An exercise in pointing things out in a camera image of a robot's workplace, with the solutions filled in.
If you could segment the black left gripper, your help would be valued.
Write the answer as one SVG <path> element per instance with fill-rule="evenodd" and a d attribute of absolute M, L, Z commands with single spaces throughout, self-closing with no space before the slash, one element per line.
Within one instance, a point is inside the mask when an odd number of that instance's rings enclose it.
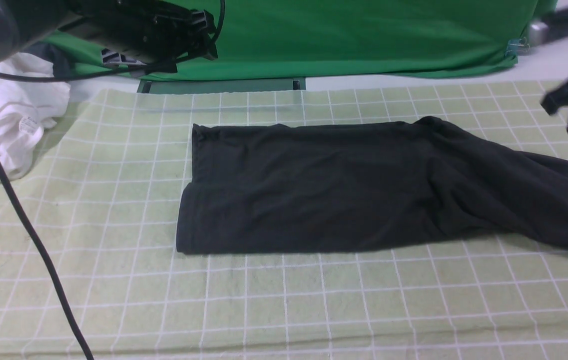
<path fill-rule="evenodd" d="M 71 0 L 62 32 L 101 47 L 106 68 L 134 78 L 178 72 L 176 62 L 217 59 L 217 27 L 206 10 L 163 0 Z"/>

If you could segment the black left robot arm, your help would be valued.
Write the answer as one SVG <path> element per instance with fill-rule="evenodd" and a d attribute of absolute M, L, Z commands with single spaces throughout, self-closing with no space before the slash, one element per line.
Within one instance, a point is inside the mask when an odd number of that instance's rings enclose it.
<path fill-rule="evenodd" d="M 62 32 L 101 46 L 110 70 L 50 82 L 176 73 L 180 63 L 217 59 L 225 15 L 224 1 L 214 17 L 164 0 L 0 0 L 0 62 Z"/>

